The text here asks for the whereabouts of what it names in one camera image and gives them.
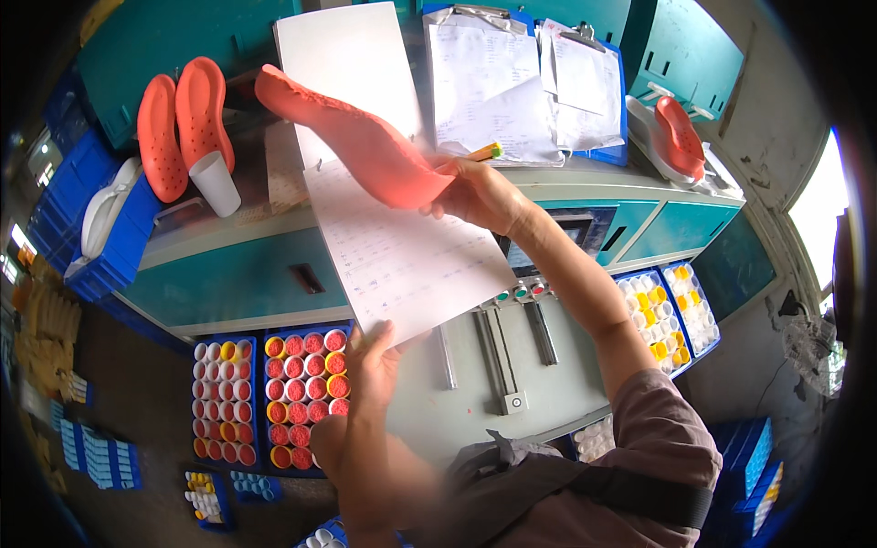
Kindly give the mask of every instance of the screen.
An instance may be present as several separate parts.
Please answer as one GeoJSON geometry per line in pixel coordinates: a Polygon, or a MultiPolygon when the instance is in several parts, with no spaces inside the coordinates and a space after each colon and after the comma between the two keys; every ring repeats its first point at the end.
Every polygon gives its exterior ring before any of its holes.
{"type": "MultiPolygon", "coordinates": [[[[571,228],[568,230],[564,230],[564,232],[569,236],[573,242],[577,238],[579,238],[579,234],[581,234],[581,228],[571,228]]],[[[521,267],[532,267],[533,261],[530,257],[527,257],[527,254],[517,246],[515,242],[511,242],[509,244],[509,255],[507,257],[509,260],[509,266],[512,268],[521,268],[521,267]]]]}

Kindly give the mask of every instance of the blue crate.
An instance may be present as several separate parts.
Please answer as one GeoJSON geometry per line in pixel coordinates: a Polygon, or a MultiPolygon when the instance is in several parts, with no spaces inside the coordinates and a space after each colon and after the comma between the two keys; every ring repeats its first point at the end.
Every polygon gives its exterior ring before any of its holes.
{"type": "Polygon", "coordinates": [[[234,496],[243,504],[277,502],[283,497],[280,481],[265,475],[231,471],[234,496]]]}
{"type": "MultiPolygon", "coordinates": [[[[684,265],[690,266],[692,272],[695,271],[694,267],[692,267],[691,263],[688,262],[687,260],[679,260],[679,261],[676,261],[674,263],[670,263],[669,265],[666,265],[665,267],[655,267],[654,268],[655,270],[657,270],[659,272],[661,280],[663,280],[663,282],[664,282],[664,286],[665,286],[665,289],[667,290],[668,295],[672,295],[672,292],[670,290],[670,284],[667,283],[667,278],[664,275],[664,271],[666,271],[670,268],[677,268],[677,267],[684,266],[684,265]]],[[[691,279],[692,279],[692,282],[695,284],[695,289],[697,289],[697,291],[701,297],[701,300],[706,302],[707,304],[709,304],[709,301],[707,300],[707,297],[703,293],[703,289],[701,288],[700,280],[697,279],[697,273],[692,274],[691,279]]],[[[722,333],[720,331],[719,336],[716,340],[714,340],[709,345],[703,347],[700,352],[695,352],[695,348],[691,345],[691,337],[688,335],[688,326],[686,325],[685,319],[682,317],[682,314],[680,313],[679,304],[676,302],[675,297],[673,298],[673,308],[676,311],[676,314],[679,316],[680,322],[682,323],[682,332],[685,334],[685,340],[688,343],[688,348],[691,350],[691,355],[694,358],[700,358],[702,356],[705,356],[706,354],[711,352],[712,349],[715,348],[722,341],[722,333]]]]}
{"type": "MultiPolygon", "coordinates": [[[[299,325],[297,327],[289,328],[273,328],[265,330],[264,341],[267,341],[271,337],[279,337],[282,339],[286,339],[289,335],[298,335],[299,337],[304,337],[308,333],[315,332],[321,335],[325,335],[329,331],[333,329],[342,330],[348,338],[350,338],[350,331],[353,329],[353,320],[347,320],[346,322],[329,322],[324,324],[308,324],[308,325],[299,325]]],[[[259,348],[259,359],[260,359],[260,371],[263,375],[262,383],[260,384],[262,394],[262,398],[264,400],[262,406],[259,409],[259,420],[262,423],[262,429],[265,432],[265,469],[267,473],[273,476],[284,476],[288,478],[325,478],[326,474],[318,468],[317,466],[311,466],[307,470],[299,470],[294,466],[290,466],[289,468],[282,469],[278,468],[271,462],[270,452],[274,447],[271,444],[270,439],[268,439],[267,433],[268,429],[271,428],[271,421],[268,420],[267,417],[267,397],[265,396],[265,385],[267,384],[268,378],[264,376],[265,373],[265,363],[267,362],[267,357],[265,355],[264,341],[262,346],[259,348]]]]}
{"type": "Polygon", "coordinates": [[[210,523],[206,519],[199,519],[198,527],[208,530],[212,533],[230,533],[235,530],[235,523],[232,517],[232,507],[228,504],[228,494],[225,492],[222,477],[216,472],[207,472],[205,470],[187,470],[187,473],[202,473],[210,476],[210,482],[213,484],[213,492],[216,493],[217,502],[219,503],[219,513],[224,523],[210,523]]]}
{"type": "MultiPolygon", "coordinates": [[[[669,288],[669,286],[667,286],[667,281],[664,280],[664,278],[660,275],[660,273],[657,272],[654,268],[646,268],[643,270],[637,270],[635,272],[625,272],[624,274],[616,274],[612,277],[613,277],[613,279],[615,279],[615,283],[618,284],[621,280],[629,280],[630,278],[636,278],[636,277],[642,276],[644,274],[647,274],[650,278],[652,278],[652,282],[656,286],[660,285],[664,288],[664,290],[667,292],[667,300],[671,299],[670,288],[669,288]]],[[[673,308],[673,316],[679,322],[680,329],[682,329],[682,318],[679,315],[679,311],[676,309],[675,306],[673,308]]],[[[686,342],[686,346],[688,347],[688,350],[690,351],[691,346],[688,344],[687,338],[685,339],[685,342],[686,342]]],[[[679,375],[685,373],[685,371],[689,367],[694,365],[694,363],[695,363],[694,358],[693,357],[690,358],[686,363],[681,364],[677,369],[673,370],[673,372],[670,373],[670,378],[675,379],[679,375]]]]}
{"type": "Polygon", "coordinates": [[[733,423],[728,428],[733,434],[722,452],[722,472],[714,499],[716,505],[725,507],[752,495],[774,444],[769,416],[733,423]]]}
{"type": "MultiPolygon", "coordinates": [[[[142,174],[119,211],[101,255],[66,278],[65,283],[88,302],[131,284],[152,232],[153,217],[160,210],[161,204],[142,174]]],[[[81,246],[72,260],[80,257],[81,246]]]]}
{"type": "MultiPolygon", "coordinates": [[[[258,362],[258,349],[259,349],[259,341],[256,337],[251,335],[246,335],[244,333],[222,333],[219,335],[213,335],[209,338],[205,338],[199,340],[199,343],[205,343],[207,346],[210,343],[219,343],[222,345],[225,341],[232,341],[237,343],[239,340],[248,340],[250,344],[253,346],[253,350],[250,352],[250,408],[253,410],[253,416],[251,417],[250,425],[253,427],[253,450],[256,453],[256,462],[252,466],[244,466],[239,462],[234,464],[226,462],[224,459],[222,460],[212,460],[210,458],[202,459],[195,456],[195,462],[199,462],[201,464],[207,466],[214,466],[217,468],[225,468],[227,470],[235,470],[238,472],[246,472],[246,473],[260,473],[262,471],[262,465],[264,461],[268,459],[262,458],[262,447],[264,447],[264,442],[262,440],[261,433],[261,423],[258,419],[259,409],[264,408],[264,403],[262,402],[261,395],[265,392],[264,389],[260,389],[260,387],[264,386],[262,381],[262,369],[259,367],[258,362]]],[[[195,397],[192,395],[189,399],[189,408],[191,409],[191,403],[195,401],[195,397]]],[[[192,443],[195,443],[195,432],[192,432],[192,443]]]]}

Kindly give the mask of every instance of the paper sheet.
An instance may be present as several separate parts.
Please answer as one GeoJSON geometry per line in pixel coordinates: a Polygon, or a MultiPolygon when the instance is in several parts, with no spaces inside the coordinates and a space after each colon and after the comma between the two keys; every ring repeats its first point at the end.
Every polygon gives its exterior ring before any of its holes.
{"type": "Polygon", "coordinates": [[[293,124],[277,122],[265,128],[265,167],[272,215],[308,199],[302,167],[293,154],[297,148],[293,124]]]}
{"type": "Polygon", "coordinates": [[[439,150],[472,152],[496,141],[501,160],[562,161],[535,38],[451,25],[427,30],[439,150]]]}
{"type": "Polygon", "coordinates": [[[516,278],[490,231],[391,210],[335,160],[304,172],[347,301],[365,332],[396,324],[396,345],[487,301],[516,278]]]}
{"type": "MultiPolygon", "coordinates": [[[[311,11],[275,23],[281,69],[290,78],[383,118],[421,150],[430,148],[392,3],[311,11]]],[[[305,167],[337,155],[297,126],[305,167]]]]}
{"type": "Polygon", "coordinates": [[[552,43],[558,102],[605,116],[609,106],[603,54],[571,39],[557,38],[552,43]]]}

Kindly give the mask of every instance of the concrete floor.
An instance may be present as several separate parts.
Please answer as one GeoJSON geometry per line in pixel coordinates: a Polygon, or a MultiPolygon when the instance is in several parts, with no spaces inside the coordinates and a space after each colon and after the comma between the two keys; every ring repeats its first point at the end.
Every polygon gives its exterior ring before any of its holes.
{"type": "MultiPolygon", "coordinates": [[[[68,506],[98,544],[107,546],[289,546],[338,514],[328,480],[281,479],[283,497],[273,504],[232,500],[237,530],[201,530],[183,498],[183,472],[193,462],[191,361],[141,337],[97,307],[85,305],[75,348],[75,369],[94,385],[95,404],[68,408],[80,420],[137,445],[143,488],[102,491],[85,473],[64,463],[60,437],[52,440],[54,463],[67,483],[68,506]]],[[[227,471],[222,477],[232,491],[227,471]]]]}

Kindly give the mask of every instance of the blue plastic crate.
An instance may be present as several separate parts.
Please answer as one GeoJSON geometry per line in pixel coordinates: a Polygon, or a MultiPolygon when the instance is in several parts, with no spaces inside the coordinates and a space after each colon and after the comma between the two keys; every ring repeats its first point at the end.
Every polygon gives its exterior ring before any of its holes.
{"type": "Polygon", "coordinates": [[[216,493],[217,502],[219,504],[219,513],[224,523],[210,523],[206,519],[199,519],[198,527],[213,533],[230,533],[235,529],[234,519],[232,517],[232,507],[228,503],[228,494],[225,491],[222,477],[216,472],[207,472],[205,470],[187,470],[187,473],[202,473],[210,476],[210,482],[213,484],[213,492],[216,493]]]}
{"type": "Polygon", "coordinates": [[[243,504],[277,502],[283,497],[280,481],[265,475],[231,471],[234,496],[243,504]]]}
{"type": "MultiPolygon", "coordinates": [[[[668,295],[672,295],[672,291],[670,288],[670,284],[667,282],[665,272],[669,269],[673,269],[673,268],[677,268],[677,267],[681,267],[681,266],[691,267],[691,272],[695,271],[694,267],[691,266],[691,263],[686,261],[686,260],[680,260],[680,261],[677,261],[674,263],[670,263],[669,265],[666,265],[665,267],[655,267],[655,270],[657,270],[660,273],[661,280],[663,280],[664,285],[667,288],[668,295]]],[[[701,288],[700,280],[697,279],[697,273],[691,275],[691,281],[694,284],[695,290],[698,292],[698,295],[700,296],[701,300],[703,302],[707,303],[707,305],[709,306],[709,301],[707,300],[706,294],[703,293],[703,289],[701,288]]],[[[712,351],[712,349],[715,348],[719,344],[719,342],[722,341],[722,333],[719,332],[719,336],[718,336],[718,338],[716,338],[716,340],[714,340],[713,342],[704,346],[700,352],[695,352],[695,348],[691,343],[691,336],[688,334],[688,325],[686,324],[685,318],[679,310],[679,303],[676,302],[675,297],[673,298],[673,307],[676,310],[676,313],[679,315],[680,321],[682,322],[682,332],[685,333],[685,340],[686,340],[686,342],[688,342],[688,348],[691,349],[692,356],[694,356],[695,358],[700,358],[701,356],[705,356],[707,353],[712,351]]]]}
{"type": "MultiPolygon", "coordinates": [[[[65,283],[89,302],[131,284],[152,232],[153,217],[160,210],[161,204],[142,174],[119,211],[101,255],[65,279],[65,283]]],[[[74,252],[73,260],[80,257],[81,247],[74,252]]]]}
{"type": "MultiPolygon", "coordinates": [[[[664,290],[667,292],[667,299],[668,300],[670,299],[670,288],[667,286],[667,281],[664,280],[661,277],[660,273],[657,272],[653,268],[646,268],[644,270],[637,270],[635,272],[627,272],[624,274],[617,274],[617,275],[613,276],[613,278],[615,279],[615,283],[618,284],[622,280],[630,280],[631,278],[638,278],[638,277],[643,276],[643,275],[649,276],[649,278],[652,280],[652,283],[654,283],[655,286],[660,285],[661,287],[663,287],[664,290]]],[[[673,314],[671,314],[670,317],[676,318],[676,321],[679,322],[680,329],[681,329],[682,318],[679,316],[679,311],[675,307],[673,308],[673,314]]],[[[685,341],[686,341],[686,346],[688,346],[688,339],[686,338],[685,341]]],[[[689,359],[687,362],[681,364],[679,367],[674,369],[669,374],[670,378],[674,379],[674,378],[678,377],[679,375],[684,373],[686,369],[691,367],[693,363],[694,363],[694,360],[689,356],[689,359]]]]}
{"type": "MultiPolygon", "coordinates": [[[[312,333],[312,332],[319,333],[321,335],[325,335],[326,333],[328,333],[329,331],[331,331],[333,329],[342,330],[345,333],[345,335],[347,335],[347,337],[350,338],[350,331],[352,328],[353,328],[353,320],[348,320],[346,322],[332,322],[332,323],[325,323],[325,324],[299,325],[299,326],[293,327],[293,328],[289,328],[289,327],[280,328],[280,329],[275,328],[275,329],[269,329],[269,330],[265,331],[265,342],[267,342],[268,339],[271,337],[279,337],[282,339],[286,339],[286,337],[288,337],[289,335],[298,335],[299,337],[303,338],[305,335],[307,335],[308,333],[312,333]]],[[[271,428],[271,421],[269,421],[268,417],[267,417],[268,401],[267,401],[267,397],[265,396],[265,385],[268,382],[268,378],[264,374],[265,373],[265,364],[267,362],[267,356],[265,355],[264,343],[259,348],[259,359],[260,359],[260,362],[259,362],[260,363],[260,372],[263,375],[262,376],[262,383],[260,384],[260,387],[261,387],[260,393],[262,394],[262,398],[263,398],[264,402],[263,402],[262,406],[259,408],[258,415],[259,415],[259,421],[262,424],[262,429],[265,432],[265,455],[266,455],[265,469],[267,470],[267,473],[270,475],[273,475],[273,476],[284,476],[284,477],[288,477],[288,478],[325,478],[326,474],[323,472],[323,470],[321,470],[317,466],[311,466],[307,470],[299,470],[298,468],[295,468],[294,466],[290,466],[289,468],[283,469],[283,468],[278,468],[277,466],[274,465],[273,462],[271,462],[270,452],[271,452],[271,449],[274,447],[274,445],[271,444],[271,441],[270,441],[270,439],[268,439],[268,436],[267,436],[268,429],[271,428]]]]}
{"type": "MultiPolygon", "coordinates": [[[[224,459],[222,460],[213,460],[210,458],[202,459],[195,456],[195,462],[199,462],[201,464],[205,464],[207,466],[214,466],[217,468],[225,468],[228,470],[235,470],[238,472],[245,473],[260,473],[262,471],[262,465],[267,459],[262,458],[262,447],[264,447],[264,442],[261,436],[261,421],[257,417],[259,415],[260,409],[264,409],[264,403],[262,402],[261,395],[265,392],[264,390],[260,390],[260,387],[264,386],[262,381],[262,370],[259,367],[258,361],[258,353],[257,350],[259,348],[259,341],[256,337],[252,335],[246,335],[243,333],[222,333],[219,335],[213,335],[209,338],[205,338],[199,340],[199,343],[205,343],[207,346],[210,343],[219,343],[222,345],[225,341],[232,341],[237,343],[240,340],[247,340],[252,345],[253,350],[250,352],[250,409],[253,410],[253,416],[251,417],[250,425],[253,427],[253,451],[256,453],[256,462],[252,466],[244,466],[239,462],[229,463],[224,459]]],[[[191,407],[191,403],[195,401],[195,397],[189,399],[189,406],[191,407]]],[[[192,443],[195,443],[195,432],[192,432],[192,443]]]]}

